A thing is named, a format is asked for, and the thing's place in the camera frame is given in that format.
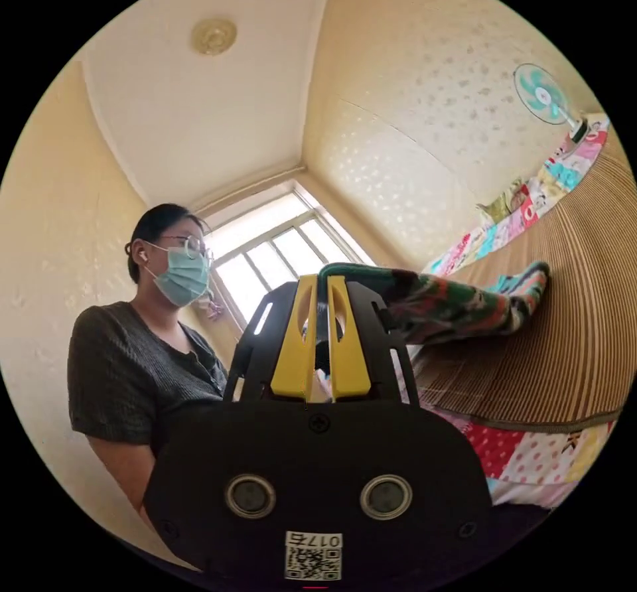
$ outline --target dark green shirt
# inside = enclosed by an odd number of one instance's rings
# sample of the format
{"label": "dark green shirt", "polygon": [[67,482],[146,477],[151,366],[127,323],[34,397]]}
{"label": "dark green shirt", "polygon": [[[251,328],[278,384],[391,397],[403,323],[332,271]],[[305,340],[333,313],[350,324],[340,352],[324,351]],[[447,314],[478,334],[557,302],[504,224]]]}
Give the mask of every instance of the dark green shirt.
{"label": "dark green shirt", "polygon": [[75,322],[68,352],[74,431],[148,444],[157,454],[192,407],[220,402],[226,370],[206,340],[181,325],[194,353],[157,337],[127,302],[90,307]]}

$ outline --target label sticker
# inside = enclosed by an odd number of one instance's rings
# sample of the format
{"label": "label sticker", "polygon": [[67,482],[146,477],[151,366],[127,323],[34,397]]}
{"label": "label sticker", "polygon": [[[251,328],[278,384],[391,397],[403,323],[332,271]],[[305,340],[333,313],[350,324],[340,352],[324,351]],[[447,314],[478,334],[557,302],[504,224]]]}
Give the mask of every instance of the label sticker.
{"label": "label sticker", "polygon": [[285,533],[285,578],[293,581],[340,581],[342,534]]}

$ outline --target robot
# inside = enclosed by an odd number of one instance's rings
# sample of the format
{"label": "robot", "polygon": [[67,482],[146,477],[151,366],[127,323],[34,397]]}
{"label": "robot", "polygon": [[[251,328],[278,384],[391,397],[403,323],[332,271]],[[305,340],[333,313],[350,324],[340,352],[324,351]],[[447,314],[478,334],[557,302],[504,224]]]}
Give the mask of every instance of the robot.
{"label": "robot", "polygon": [[[327,404],[307,400],[319,296]],[[462,561],[491,507],[469,442],[419,407],[382,298],[336,275],[304,276],[263,298],[224,400],[169,441],[145,495],[172,552],[228,591],[416,589]]]}

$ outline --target electric fan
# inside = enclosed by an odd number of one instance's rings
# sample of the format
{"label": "electric fan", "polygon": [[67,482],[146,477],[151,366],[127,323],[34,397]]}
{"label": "electric fan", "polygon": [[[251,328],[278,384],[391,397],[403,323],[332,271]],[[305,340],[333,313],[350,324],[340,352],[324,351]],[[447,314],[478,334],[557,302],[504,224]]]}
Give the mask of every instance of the electric fan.
{"label": "electric fan", "polygon": [[571,127],[569,137],[575,144],[586,137],[588,121],[573,116],[564,92],[546,70],[523,63],[516,68],[513,77],[520,100],[537,118],[551,125],[568,123]]}

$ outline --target surgical mask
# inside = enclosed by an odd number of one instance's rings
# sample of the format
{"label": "surgical mask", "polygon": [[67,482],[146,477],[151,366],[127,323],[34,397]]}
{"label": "surgical mask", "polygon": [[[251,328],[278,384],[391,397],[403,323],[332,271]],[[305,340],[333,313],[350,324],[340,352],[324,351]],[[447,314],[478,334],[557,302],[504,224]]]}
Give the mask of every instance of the surgical mask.
{"label": "surgical mask", "polygon": [[148,267],[145,269],[173,305],[187,307],[208,290],[210,266],[202,254],[190,256],[183,248],[153,247],[168,253],[168,268],[160,275],[155,275]]}

